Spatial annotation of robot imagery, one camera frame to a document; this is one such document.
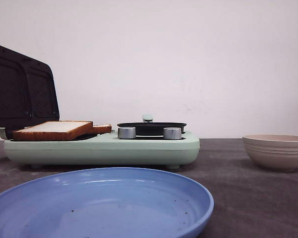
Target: appliance foot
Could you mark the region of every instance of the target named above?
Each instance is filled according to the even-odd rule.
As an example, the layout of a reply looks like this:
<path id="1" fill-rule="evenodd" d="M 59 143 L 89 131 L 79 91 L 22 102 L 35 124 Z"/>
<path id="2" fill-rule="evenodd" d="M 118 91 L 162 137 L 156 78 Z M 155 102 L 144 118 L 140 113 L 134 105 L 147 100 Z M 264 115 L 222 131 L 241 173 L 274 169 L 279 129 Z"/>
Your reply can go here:
<path id="1" fill-rule="evenodd" d="M 35 169 L 35 170 L 37 170 L 37 169 L 41 169 L 41 168 L 43 168 L 44 166 L 43 165 L 31 165 L 31 168 L 32 169 Z"/>
<path id="2" fill-rule="evenodd" d="M 176 170 L 180 168 L 180 165 L 166 165 L 166 168 L 170 170 Z"/>

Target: sandwich maker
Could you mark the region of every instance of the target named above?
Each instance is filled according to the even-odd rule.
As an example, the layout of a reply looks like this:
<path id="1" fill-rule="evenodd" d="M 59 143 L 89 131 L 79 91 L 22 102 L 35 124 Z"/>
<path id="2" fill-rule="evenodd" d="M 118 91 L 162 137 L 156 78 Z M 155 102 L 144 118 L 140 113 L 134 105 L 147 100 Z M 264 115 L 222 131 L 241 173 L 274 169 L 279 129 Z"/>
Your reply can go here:
<path id="1" fill-rule="evenodd" d="M 13 131 L 59 120 L 59 109 L 50 67 L 0 46 L 0 137 L 7 157 L 18 163 L 38 165 L 166 165 L 177 169 L 199 153 L 197 136 L 184 123 L 144 122 L 118 124 L 136 137 L 123 139 L 114 130 L 83 135 L 72 141 L 15 141 Z M 181 139 L 162 136 L 165 127 L 181 129 Z"/>

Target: toast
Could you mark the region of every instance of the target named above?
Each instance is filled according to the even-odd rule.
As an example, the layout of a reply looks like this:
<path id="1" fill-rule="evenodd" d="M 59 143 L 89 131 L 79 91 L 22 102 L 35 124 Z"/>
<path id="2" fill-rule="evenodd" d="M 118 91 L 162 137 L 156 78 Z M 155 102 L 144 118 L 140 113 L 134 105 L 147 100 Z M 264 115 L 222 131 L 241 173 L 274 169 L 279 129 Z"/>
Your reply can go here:
<path id="1" fill-rule="evenodd" d="M 94 125 L 88 134 L 111 133 L 111 124 Z"/>
<path id="2" fill-rule="evenodd" d="M 93 128 L 91 121 L 47 121 L 13 132 L 18 141 L 68 141 L 89 133 Z"/>

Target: bowl rim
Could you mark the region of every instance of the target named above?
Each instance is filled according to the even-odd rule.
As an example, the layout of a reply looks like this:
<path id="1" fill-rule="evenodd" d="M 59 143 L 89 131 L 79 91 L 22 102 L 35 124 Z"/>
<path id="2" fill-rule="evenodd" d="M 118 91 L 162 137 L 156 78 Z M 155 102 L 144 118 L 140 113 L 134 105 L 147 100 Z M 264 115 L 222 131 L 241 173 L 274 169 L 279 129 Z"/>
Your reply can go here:
<path id="1" fill-rule="evenodd" d="M 269 139 L 257 139 L 252 138 L 252 136 L 291 136 L 291 137 L 298 137 L 298 135 L 284 135 L 284 134 L 249 134 L 244 135 L 243 139 L 249 139 L 249 140 L 257 140 L 257 141 L 270 141 L 270 142 L 298 142 L 298 140 L 269 140 Z"/>

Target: plastic plate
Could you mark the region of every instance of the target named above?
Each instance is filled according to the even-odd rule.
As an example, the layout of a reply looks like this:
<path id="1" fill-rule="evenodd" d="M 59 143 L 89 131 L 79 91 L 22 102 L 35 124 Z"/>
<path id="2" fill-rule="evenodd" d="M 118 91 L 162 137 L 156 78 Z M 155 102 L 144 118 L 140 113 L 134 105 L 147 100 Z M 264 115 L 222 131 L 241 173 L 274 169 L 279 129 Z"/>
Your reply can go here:
<path id="1" fill-rule="evenodd" d="M 195 238 L 210 192 L 159 170 L 102 168 L 39 178 L 0 194 L 0 238 Z"/>

